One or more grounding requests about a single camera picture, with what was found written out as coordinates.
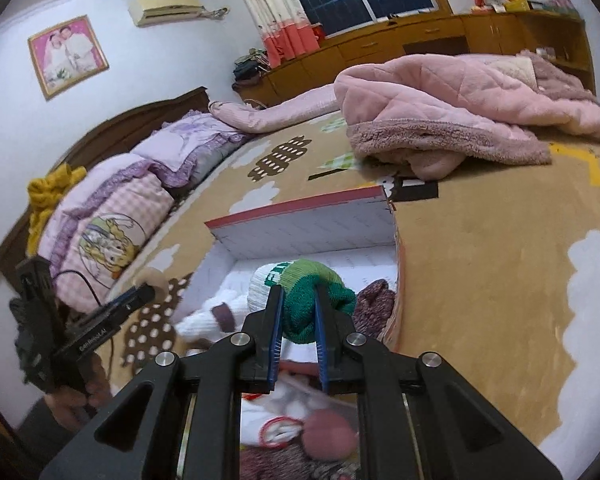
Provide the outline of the person's hand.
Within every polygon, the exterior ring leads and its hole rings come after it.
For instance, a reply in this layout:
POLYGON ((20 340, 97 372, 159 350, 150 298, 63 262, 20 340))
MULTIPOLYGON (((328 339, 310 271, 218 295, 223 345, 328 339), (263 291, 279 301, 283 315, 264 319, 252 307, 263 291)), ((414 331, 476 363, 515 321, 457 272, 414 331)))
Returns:
POLYGON ((52 393, 44 394, 44 403, 58 424, 71 432, 78 432, 87 422, 86 408, 99 410, 112 400, 110 382, 102 359, 93 354, 91 358, 92 380, 85 386, 86 393, 62 386, 52 393))

